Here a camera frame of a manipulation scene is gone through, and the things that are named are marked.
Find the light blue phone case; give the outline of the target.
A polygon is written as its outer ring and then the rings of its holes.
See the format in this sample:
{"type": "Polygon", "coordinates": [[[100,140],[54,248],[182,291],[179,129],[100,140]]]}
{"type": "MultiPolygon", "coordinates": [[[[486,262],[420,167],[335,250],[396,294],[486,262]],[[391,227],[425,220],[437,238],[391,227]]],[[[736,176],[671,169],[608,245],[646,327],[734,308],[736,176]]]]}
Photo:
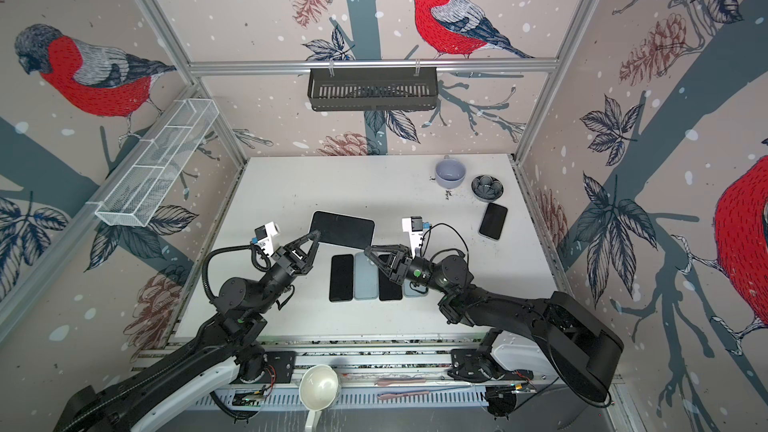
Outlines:
{"type": "Polygon", "coordinates": [[[379,271],[363,253],[354,255],[353,298],[358,301],[378,298],[379,271]]]}

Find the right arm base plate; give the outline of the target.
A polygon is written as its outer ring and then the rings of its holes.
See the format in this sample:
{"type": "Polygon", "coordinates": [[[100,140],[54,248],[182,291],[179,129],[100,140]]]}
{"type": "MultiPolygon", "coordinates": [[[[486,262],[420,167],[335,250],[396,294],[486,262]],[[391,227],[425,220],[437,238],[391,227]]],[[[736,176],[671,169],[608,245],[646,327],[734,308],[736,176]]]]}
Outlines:
{"type": "Polygon", "coordinates": [[[456,381],[484,383],[487,381],[531,381],[534,373],[527,369],[506,370],[488,352],[479,349],[452,349],[451,367],[447,375],[456,381]]]}

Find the white phone case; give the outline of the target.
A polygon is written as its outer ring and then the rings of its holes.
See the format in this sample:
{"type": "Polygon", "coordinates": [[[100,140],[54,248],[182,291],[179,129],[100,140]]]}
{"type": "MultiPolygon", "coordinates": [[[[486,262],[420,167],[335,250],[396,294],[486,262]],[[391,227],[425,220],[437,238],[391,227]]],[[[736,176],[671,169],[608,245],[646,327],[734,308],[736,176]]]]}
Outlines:
{"type": "Polygon", "coordinates": [[[402,288],[404,297],[422,297],[426,296],[429,292],[427,286],[420,285],[409,279],[404,281],[402,288]]]}

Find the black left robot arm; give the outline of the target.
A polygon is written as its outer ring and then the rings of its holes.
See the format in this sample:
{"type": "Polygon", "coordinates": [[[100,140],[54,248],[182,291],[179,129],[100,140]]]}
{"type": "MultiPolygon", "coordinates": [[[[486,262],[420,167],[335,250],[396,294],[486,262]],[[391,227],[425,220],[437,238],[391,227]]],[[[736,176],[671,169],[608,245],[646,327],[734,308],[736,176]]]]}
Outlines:
{"type": "Polygon", "coordinates": [[[87,386],[66,403],[57,431],[156,431],[199,399],[238,379],[252,381],[265,368],[257,338],[266,313],[282,308],[293,282],[313,267],[320,234],[312,231],[279,247],[258,280],[233,277],[218,293],[201,278],[214,315],[196,335],[162,360],[97,392],[87,386]]]}

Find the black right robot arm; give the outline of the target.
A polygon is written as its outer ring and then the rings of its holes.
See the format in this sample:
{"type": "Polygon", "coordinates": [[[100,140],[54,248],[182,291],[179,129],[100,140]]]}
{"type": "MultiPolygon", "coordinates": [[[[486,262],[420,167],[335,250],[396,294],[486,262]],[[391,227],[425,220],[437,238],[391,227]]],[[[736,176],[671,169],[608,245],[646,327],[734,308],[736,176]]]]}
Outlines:
{"type": "Polygon", "coordinates": [[[414,256],[405,245],[373,245],[364,254],[398,285],[409,280],[441,292],[438,308],[448,323],[490,327],[535,342],[577,397],[596,407],[609,405],[624,344],[569,294],[525,299],[490,292],[473,283],[461,251],[438,262],[414,256]]]}

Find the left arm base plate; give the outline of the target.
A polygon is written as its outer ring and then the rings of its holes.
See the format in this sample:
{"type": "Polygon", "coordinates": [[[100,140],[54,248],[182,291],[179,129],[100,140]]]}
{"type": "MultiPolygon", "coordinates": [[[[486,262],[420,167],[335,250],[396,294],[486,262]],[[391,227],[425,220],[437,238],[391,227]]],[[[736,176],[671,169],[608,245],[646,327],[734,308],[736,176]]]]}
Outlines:
{"type": "Polygon", "coordinates": [[[235,384],[287,384],[291,381],[297,354],[294,351],[267,351],[240,366],[235,384]]]}

